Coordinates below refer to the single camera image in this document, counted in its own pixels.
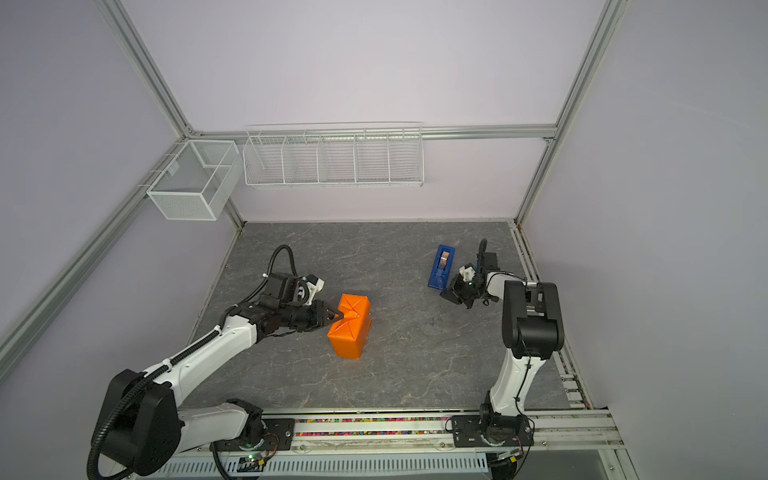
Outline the orange wrapping paper sheet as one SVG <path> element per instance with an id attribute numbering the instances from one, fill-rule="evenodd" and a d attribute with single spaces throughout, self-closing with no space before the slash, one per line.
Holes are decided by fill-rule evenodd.
<path id="1" fill-rule="evenodd" d="M 371 303 L 367 296 L 343 294 L 338 310 L 343 317 L 335 321 L 327 334 L 337 356 L 359 360 L 371 327 Z"/>

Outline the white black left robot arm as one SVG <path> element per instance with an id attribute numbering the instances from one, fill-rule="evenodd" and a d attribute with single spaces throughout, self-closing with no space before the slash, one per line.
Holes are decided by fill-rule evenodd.
<path id="1" fill-rule="evenodd" d="M 257 450 L 269 441 L 279 449 L 262 408 L 240 399 L 214 407 L 186 409 L 189 395 L 238 354 L 267 338 L 319 330 L 343 319 L 341 311 L 318 299 L 324 282 L 295 268 L 272 265 L 261 283 L 225 310 L 205 335 L 178 353 L 140 371 L 126 369 L 109 383 L 90 442 L 86 475 L 102 478 L 101 457 L 119 465 L 115 478 L 146 476 L 178 453 L 207 444 L 237 442 Z"/>

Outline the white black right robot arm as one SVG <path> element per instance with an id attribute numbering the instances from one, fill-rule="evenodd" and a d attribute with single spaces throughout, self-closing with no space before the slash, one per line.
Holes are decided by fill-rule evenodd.
<path id="1" fill-rule="evenodd" d="M 525 413 L 525 399 L 539 369 L 565 343 L 559 291 L 551 282 L 532 282 L 498 267 L 497 255 L 478 246 L 476 261 L 460 266 L 451 279 L 450 249 L 436 258 L 435 273 L 444 279 L 440 296 L 470 309 L 475 303 L 502 306 L 501 338 L 505 357 L 499 376 L 479 409 L 479 429 L 493 434 L 532 433 L 534 422 Z"/>

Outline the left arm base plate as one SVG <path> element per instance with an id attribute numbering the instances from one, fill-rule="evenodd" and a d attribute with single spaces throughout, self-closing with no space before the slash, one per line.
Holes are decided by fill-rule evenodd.
<path id="1" fill-rule="evenodd" d="M 275 452 L 291 448 L 296 420 L 290 417 L 267 417 L 249 421 L 243 432 L 230 440 L 214 443 L 220 452 Z"/>

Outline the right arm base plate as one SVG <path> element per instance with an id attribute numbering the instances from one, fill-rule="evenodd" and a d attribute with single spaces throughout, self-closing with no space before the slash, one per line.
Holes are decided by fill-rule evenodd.
<path id="1" fill-rule="evenodd" d="M 456 447 L 527 447 L 535 428 L 524 415 L 454 415 L 447 425 Z"/>

